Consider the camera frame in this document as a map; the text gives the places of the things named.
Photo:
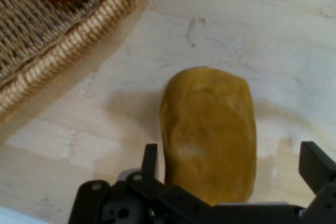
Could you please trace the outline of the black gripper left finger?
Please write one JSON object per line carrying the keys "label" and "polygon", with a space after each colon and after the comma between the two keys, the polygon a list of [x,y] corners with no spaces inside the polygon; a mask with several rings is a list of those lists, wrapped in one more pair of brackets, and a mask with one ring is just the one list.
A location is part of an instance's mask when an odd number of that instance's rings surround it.
{"label": "black gripper left finger", "polygon": [[110,185],[83,183],[77,191],[69,223],[215,223],[213,207],[180,187],[156,178],[156,144],[145,147],[140,169]]}

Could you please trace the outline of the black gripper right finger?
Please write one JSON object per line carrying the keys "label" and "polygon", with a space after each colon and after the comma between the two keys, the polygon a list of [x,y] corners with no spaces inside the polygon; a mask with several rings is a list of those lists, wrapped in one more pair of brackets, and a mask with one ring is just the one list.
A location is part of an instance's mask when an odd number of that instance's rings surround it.
{"label": "black gripper right finger", "polygon": [[315,142],[302,142],[299,174],[315,195],[300,222],[335,224],[335,162]]}

